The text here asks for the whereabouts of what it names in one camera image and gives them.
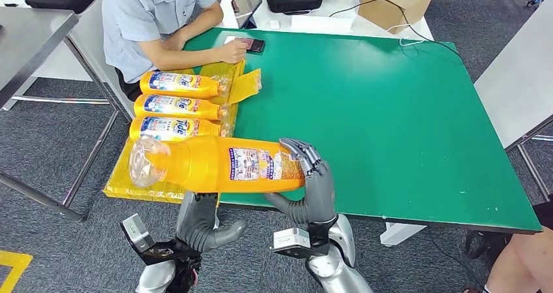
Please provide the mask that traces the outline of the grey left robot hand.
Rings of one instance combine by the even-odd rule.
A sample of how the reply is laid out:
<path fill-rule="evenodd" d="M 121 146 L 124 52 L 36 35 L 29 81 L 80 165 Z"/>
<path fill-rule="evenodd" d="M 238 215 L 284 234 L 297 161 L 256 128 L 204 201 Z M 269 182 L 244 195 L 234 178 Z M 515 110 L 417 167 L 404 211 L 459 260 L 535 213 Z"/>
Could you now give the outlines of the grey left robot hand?
<path fill-rule="evenodd" d="M 216 230 L 217 193 L 186 191 L 177 218 L 176 236 L 191 249 L 204 253 L 238 240 L 247 223 L 240 219 L 229 228 Z"/>

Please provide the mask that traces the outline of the person's right hand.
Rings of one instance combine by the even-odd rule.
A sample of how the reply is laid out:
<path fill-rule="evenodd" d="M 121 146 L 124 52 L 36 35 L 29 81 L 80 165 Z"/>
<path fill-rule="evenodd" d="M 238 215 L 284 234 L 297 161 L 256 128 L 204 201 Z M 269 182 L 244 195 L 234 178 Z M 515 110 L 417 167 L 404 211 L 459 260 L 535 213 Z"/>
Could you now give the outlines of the person's right hand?
<path fill-rule="evenodd" d="M 248 44 L 240 40 L 231 40 L 227 44 L 214 49 L 215 63 L 235 64 L 245 58 Z"/>

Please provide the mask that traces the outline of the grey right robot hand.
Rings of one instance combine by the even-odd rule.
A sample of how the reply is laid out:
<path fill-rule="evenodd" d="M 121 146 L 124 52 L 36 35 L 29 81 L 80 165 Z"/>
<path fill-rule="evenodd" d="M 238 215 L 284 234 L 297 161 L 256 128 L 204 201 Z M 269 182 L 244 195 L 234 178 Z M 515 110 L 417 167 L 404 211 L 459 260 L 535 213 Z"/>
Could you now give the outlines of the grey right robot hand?
<path fill-rule="evenodd" d="M 279 193 L 265 193 L 265 199 L 297 224 L 326 223 L 336 217 L 334 179 L 327 161 L 314 146 L 293 138 L 281 138 L 281 146 L 299 161 L 303 171 L 304 197 L 290 200 Z"/>

